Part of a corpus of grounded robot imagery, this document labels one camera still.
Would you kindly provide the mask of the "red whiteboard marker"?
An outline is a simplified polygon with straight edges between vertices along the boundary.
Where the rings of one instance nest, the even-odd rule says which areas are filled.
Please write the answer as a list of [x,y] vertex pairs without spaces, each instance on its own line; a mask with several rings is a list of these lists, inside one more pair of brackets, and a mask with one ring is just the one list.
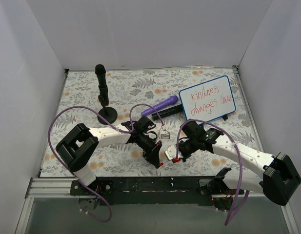
[[163,165],[175,163],[174,160],[167,160],[167,159],[160,161],[160,163],[162,163],[162,162],[163,162]]

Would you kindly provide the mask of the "blue framed whiteboard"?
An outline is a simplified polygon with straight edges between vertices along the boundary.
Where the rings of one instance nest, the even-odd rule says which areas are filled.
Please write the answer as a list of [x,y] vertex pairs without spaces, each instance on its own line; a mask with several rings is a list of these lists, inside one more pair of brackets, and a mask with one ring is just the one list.
[[185,118],[212,121],[236,111],[227,75],[179,91]]

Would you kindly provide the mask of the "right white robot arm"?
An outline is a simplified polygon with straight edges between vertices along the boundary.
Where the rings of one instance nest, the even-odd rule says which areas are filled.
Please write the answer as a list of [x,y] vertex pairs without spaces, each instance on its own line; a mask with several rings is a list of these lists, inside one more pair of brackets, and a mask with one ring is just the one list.
[[301,177],[291,158],[285,153],[277,155],[254,150],[236,143],[233,138],[220,127],[212,124],[204,129],[204,122],[190,119],[180,128],[187,136],[186,141],[177,141],[174,160],[180,157],[186,161],[196,151],[210,153],[228,158],[247,168],[255,174],[254,178],[244,178],[239,171],[236,181],[224,175],[215,177],[215,189],[225,194],[231,189],[242,189],[265,195],[272,202],[285,206],[301,184]]

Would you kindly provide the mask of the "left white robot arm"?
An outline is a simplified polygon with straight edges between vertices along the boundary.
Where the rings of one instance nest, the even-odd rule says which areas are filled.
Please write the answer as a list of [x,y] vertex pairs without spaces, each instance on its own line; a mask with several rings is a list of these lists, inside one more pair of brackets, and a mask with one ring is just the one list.
[[116,126],[104,128],[88,128],[83,123],[76,125],[56,146],[56,151],[68,170],[81,183],[81,189],[87,195],[93,195],[98,189],[96,176],[88,161],[96,148],[114,144],[135,143],[143,150],[143,158],[155,168],[159,168],[162,142],[151,138],[155,124],[146,116],[138,121],[123,122]]

